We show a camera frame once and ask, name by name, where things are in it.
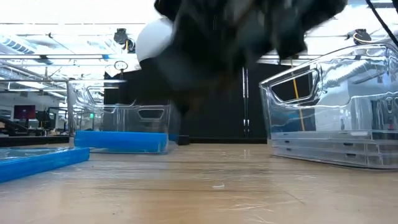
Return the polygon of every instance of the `wooden floor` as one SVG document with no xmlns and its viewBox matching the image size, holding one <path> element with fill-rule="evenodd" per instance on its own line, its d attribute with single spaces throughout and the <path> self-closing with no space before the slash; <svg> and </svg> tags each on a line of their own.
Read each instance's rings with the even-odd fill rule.
<svg viewBox="0 0 398 224">
<path fill-rule="evenodd" d="M 398 173 L 191 145 L 166 156 L 92 154 L 0 185 L 1 224 L 397 223 Z"/>
</svg>

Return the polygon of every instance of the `ceiling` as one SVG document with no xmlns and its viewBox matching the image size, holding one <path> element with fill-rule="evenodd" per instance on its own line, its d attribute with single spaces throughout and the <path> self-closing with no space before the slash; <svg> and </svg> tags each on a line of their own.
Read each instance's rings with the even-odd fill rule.
<svg viewBox="0 0 398 224">
<path fill-rule="evenodd" d="M 27 46 L 30 54 L 49 54 L 53 58 L 43 61 L 23 56 L 0 44 L 0 53 L 21 54 L 20 59 L 25 57 L 24 60 L 2 60 L 0 62 L 7 63 L 0 66 L 9 69 L 11 64 L 15 66 L 14 71 L 22 68 L 34 74 L 31 78 L 39 75 L 39 78 L 64 80 L 70 77 L 102 78 L 105 71 L 115 75 L 118 71 L 114 63 L 118 60 L 125 61 L 128 70 L 136 70 L 139 65 L 135 54 L 122 50 L 122 46 L 113 40 L 114 33 L 117 28 L 125 28 L 129 38 L 136 40 L 148 22 L 160 18 L 153 3 L 154 0 L 113 0 L 106 4 L 94 0 L 40 0 L 37 4 L 35 0 L 13 0 L 3 6 L 0 14 L 0 40 L 11 39 Z M 353 41 L 345 40 L 345 35 L 354 29 L 366 28 L 373 32 L 380 28 L 365 0 L 350 0 L 349 3 L 335 19 L 307 34 L 309 56 L 303 56 L 302 60 L 352 45 Z M 395 9 L 378 11 L 385 22 L 394 27 L 393 21 L 398 21 Z M 377 32 L 374 36 L 383 38 L 385 34 Z M 276 58 L 271 53 L 262 61 L 275 63 Z"/>
</svg>

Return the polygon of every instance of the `bin handle cutout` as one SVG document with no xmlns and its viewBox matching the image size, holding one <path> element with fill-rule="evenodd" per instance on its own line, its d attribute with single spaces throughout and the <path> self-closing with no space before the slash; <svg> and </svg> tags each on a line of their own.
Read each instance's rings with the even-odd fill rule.
<svg viewBox="0 0 398 224">
<path fill-rule="evenodd" d="M 100 107 L 106 107 L 106 106 L 110 106 L 110 105 L 103 105 L 101 103 L 96 103 L 96 101 L 93 98 L 93 95 L 91 94 L 90 90 L 92 89 L 97 89 L 97 88 L 105 88 L 105 89 L 118 89 L 118 87 L 116 86 L 89 86 L 86 88 L 87 91 L 87 95 L 90 98 L 91 103 L 94 106 L 100 106 Z M 136 101 L 134 100 L 130 105 L 119 105 L 118 108 L 132 108 L 134 105 L 136 104 Z"/>
<path fill-rule="evenodd" d="M 145 111 L 159 111 L 160 112 L 160 115 L 159 116 L 157 116 L 156 118 L 148 118 L 148 117 L 145 117 L 142 113 L 143 112 L 145 112 Z M 153 121 L 153 120 L 160 120 L 160 119 L 162 119 L 163 118 L 163 115 L 164 115 L 164 109 L 139 109 L 138 111 L 137 111 L 137 114 L 138 114 L 138 117 L 140 118 L 140 119 L 143 119 L 143 120 L 151 120 L 151 121 Z"/>
<path fill-rule="evenodd" d="M 297 79 L 297 78 L 300 78 L 300 77 L 302 77 L 302 76 L 308 75 L 308 74 L 310 74 L 310 73 L 312 73 L 312 74 L 315 75 L 315 80 L 314 80 L 313 86 L 312 86 L 312 88 L 311 88 L 311 90 L 310 90 L 310 94 L 309 94 L 308 96 L 304 96 L 304 97 L 300 97 L 300 98 L 295 98 L 295 99 L 292 99 L 292 100 L 284 101 L 284 100 L 280 99 L 280 98 L 276 95 L 276 93 L 272 90 L 272 87 L 275 87 L 275 86 L 277 86 L 277 85 L 280 85 L 280 84 L 283 84 L 283 83 L 286 83 L 286 82 L 295 80 L 295 79 Z M 313 69 L 310 69 L 310 70 L 308 70 L 308 71 L 306 71 L 306 72 L 299 73 L 299 74 L 297 74 L 297 75 L 293 73 L 291 77 L 285 78 L 285 79 L 280 80 L 280 81 L 275 82 L 275 83 L 272 83 L 272 84 L 270 85 L 270 89 L 271 89 L 272 94 L 274 95 L 274 98 L 277 99 L 277 101 L 279 101 L 280 104 L 291 104 L 291 103 L 295 103 L 295 102 L 299 102 L 299 101 L 304 101 L 304 100 L 312 99 L 313 96 L 314 96 L 314 93 L 315 93 L 315 91 L 316 91 L 316 89 L 317 89 L 317 84 L 318 84 L 320 81 L 321 81 L 321 75 L 320 75 L 319 70 L 318 70 L 317 68 L 313 68 Z"/>
</svg>

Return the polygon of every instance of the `black wall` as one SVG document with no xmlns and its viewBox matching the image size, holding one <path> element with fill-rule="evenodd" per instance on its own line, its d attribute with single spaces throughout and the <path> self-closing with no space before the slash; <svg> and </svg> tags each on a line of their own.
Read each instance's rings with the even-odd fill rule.
<svg viewBox="0 0 398 224">
<path fill-rule="evenodd" d="M 207 99 L 201 108 L 184 119 L 182 134 L 191 142 L 233 142 L 245 138 L 242 75 L 234 88 Z"/>
<path fill-rule="evenodd" d="M 204 102 L 202 107 L 192 112 L 181 123 L 180 135 L 190 137 L 191 142 L 241 142 L 264 143 L 267 133 L 264 125 L 262 104 L 259 91 L 259 82 L 276 75 L 290 66 L 258 64 L 242 74 L 235 88 L 229 93 L 213 97 Z M 130 72 L 124 79 L 130 79 L 142 71 Z M 309 90 L 308 79 L 297 80 L 301 90 Z M 291 83 L 279 87 L 278 96 L 282 98 L 295 98 L 294 88 Z M 108 90 L 105 93 L 106 103 L 118 101 L 131 103 L 134 97 L 130 94 Z"/>
<path fill-rule="evenodd" d="M 266 127 L 262 113 L 259 83 L 280 72 L 290 69 L 286 65 L 270 65 L 259 63 L 256 67 L 249 69 L 248 73 L 248 137 L 254 139 L 266 139 Z M 285 94 L 291 95 L 293 88 L 284 86 Z"/>
</svg>

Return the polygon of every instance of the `white sphere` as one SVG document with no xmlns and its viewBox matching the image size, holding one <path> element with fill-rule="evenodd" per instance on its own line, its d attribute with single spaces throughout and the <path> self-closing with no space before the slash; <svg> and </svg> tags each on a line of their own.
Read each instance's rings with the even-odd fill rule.
<svg viewBox="0 0 398 224">
<path fill-rule="evenodd" d="M 136 41 L 138 61 L 141 62 L 161 53 L 172 40 L 172 32 L 172 23 L 166 18 L 148 23 L 138 35 Z"/>
</svg>

